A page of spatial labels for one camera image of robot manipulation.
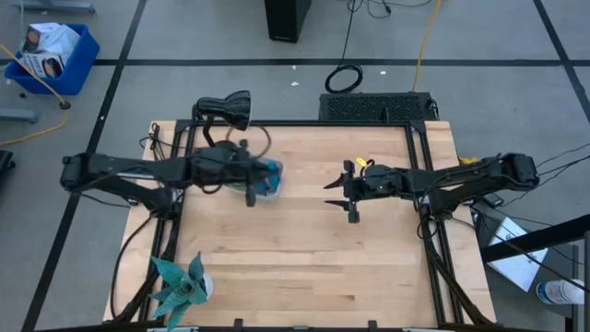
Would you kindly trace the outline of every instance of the wooden tabletop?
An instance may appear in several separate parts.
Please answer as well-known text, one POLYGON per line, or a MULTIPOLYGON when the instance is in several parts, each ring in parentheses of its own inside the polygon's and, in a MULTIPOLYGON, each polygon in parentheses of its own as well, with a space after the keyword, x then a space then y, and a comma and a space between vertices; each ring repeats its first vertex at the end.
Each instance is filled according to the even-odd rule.
MULTIPOLYGON (((175 122, 158 124, 160 139, 172 142, 175 122)), ((209 302, 189 308, 180 326, 232 326, 235 318, 242 318, 245 326, 355 327, 376 320, 379 327, 435 327, 427 258, 412 203, 399 198, 360 202, 358 224, 349 224, 346 212, 324 203, 342 198, 341 188, 323 186, 343 171, 343 160, 362 157, 410 168, 404 129, 267 129, 272 148, 266 156, 285 165, 278 201, 259 199, 255 207, 246 207, 243 195, 227 188, 208 196, 191 187, 185 194, 175 262, 186 269, 200 251, 215 290, 209 302)), ((427 123, 427 130, 434 168, 455 166, 449 124, 427 123)), ((227 127, 211 130, 214 140, 226 132, 227 127)), ((243 137, 253 154, 266 143, 258 128, 234 131, 231 140, 243 137)), ((195 146, 205 145, 199 130, 195 146)), ((144 159, 152 157, 147 149, 144 159)), ((466 207, 454 215, 471 220, 466 207)), ((147 216, 143 207, 131 209, 124 240, 147 216)), ((141 231, 123 256, 115 292, 118 312, 145 280, 155 226, 152 221, 141 231)), ((452 220, 446 227, 457 281, 481 312, 495 320, 474 230, 452 220)), ((446 319, 453 321, 442 279, 441 286, 446 319)), ((151 304, 152 312, 156 305, 151 304)))

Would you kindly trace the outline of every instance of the gray floor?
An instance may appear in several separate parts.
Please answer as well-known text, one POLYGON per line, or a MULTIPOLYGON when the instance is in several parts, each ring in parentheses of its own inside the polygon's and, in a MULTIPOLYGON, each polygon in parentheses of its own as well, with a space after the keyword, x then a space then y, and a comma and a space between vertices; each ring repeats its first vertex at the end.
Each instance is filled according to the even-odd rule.
MULTIPOLYGON (((18 10, 0 0, 0 42, 18 46, 18 10)), ((100 44, 99 58, 116 59, 137 0, 94 0, 97 14, 27 12, 27 22, 88 24, 100 44)), ((584 0, 543 0, 571 59, 590 59, 584 0)), ((348 57, 415 59, 434 2, 416 8, 393 7, 387 19, 355 14, 348 57)), ((372 4, 372 11, 381 8, 372 4)), ((338 58, 346 36, 346 2, 315 0, 300 42, 266 37, 262 0, 147 0, 130 59, 338 58)), ((532 1, 445 0, 425 53, 427 59, 559 60, 532 1)), ((137 140, 152 120, 187 118, 201 96, 222 97, 249 89, 255 119, 315 119, 325 77, 333 66, 127 66, 112 101, 98 152, 139 157, 137 140)), ((366 65, 358 91, 408 91, 413 66, 366 65)), ((20 329, 67 194, 58 183, 61 158, 85 150, 114 67, 94 66, 72 101, 70 119, 58 132, 7 147, 18 166, 0 195, 0 330, 20 329)), ((590 68, 576 67, 590 89, 590 68)), ((335 85, 352 80, 343 74, 335 85)), ((450 121, 457 150, 484 157, 521 151, 543 160, 590 142, 588 119, 561 66, 425 66, 419 90, 429 91, 450 121)), ((63 111, 49 96, 18 94, 16 83, 0 84, 0 107, 34 109, 37 124, 0 123, 0 140, 34 133, 59 123, 63 111)), ((583 156, 584 152, 559 160, 583 156)), ((587 164, 571 167, 554 181, 513 203, 508 213, 551 224, 587 213, 587 164)), ((512 197, 512 193, 502 193, 512 197)), ((104 312, 112 266, 123 235, 126 211, 83 200, 77 208, 64 253, 37 328, 97 324, 104 312)), ((536 225, 526 227, 535 229, 536 225)), ((490 284, 498 320, 507 326, 563 329, 549 312, 531 313, 510 294, 490 284)))

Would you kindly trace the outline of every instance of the black lamp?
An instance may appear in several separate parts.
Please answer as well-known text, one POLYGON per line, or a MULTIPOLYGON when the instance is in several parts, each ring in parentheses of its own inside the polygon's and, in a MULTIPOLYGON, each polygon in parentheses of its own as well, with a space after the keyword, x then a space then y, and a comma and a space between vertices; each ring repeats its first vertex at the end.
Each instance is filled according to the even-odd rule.
POLYGON ((225 99, 204 97, 196 102, 195 110, 206 116, 206 123, 203 127, 203 136, 210 147, 215 147, 215 142, 209 134, 209 128, 213 125, 215 117, 225 120, 228 125, 238 129, 246 130, 250 124, 250 111, 252 100, 250 91, 233 92, 225 99))

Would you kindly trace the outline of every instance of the teal plant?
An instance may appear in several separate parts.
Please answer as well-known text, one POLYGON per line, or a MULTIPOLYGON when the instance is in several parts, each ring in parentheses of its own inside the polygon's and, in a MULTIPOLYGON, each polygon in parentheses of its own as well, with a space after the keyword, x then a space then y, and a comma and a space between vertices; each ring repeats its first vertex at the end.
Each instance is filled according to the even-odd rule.
POLYGON ((207 289, 205 286, 205 269, 201 262, 199 252, 184 272, 172 262, 156 257, 151 257, 159 274, 169 284, 166 289, 149 295, 151 298, 162 302, 156 309, 154 317, 160 317, 171 313, 168 319, 168 331, 174 329, 181 321, 184 312, 191 304, 201 304, 207 301, 207 289))

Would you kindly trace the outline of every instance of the water bottle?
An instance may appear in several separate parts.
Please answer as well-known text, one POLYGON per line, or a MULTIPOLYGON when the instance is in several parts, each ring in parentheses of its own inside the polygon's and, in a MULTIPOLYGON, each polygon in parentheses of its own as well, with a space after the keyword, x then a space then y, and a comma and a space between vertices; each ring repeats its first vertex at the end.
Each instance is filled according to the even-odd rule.
MULTIPOLYGON (((573 282, 584 286, 579 279, 573 282)), ((537 285, 537 296, 546 304, 584 304, 584 291, 565 280, 540 282, 537 285)))

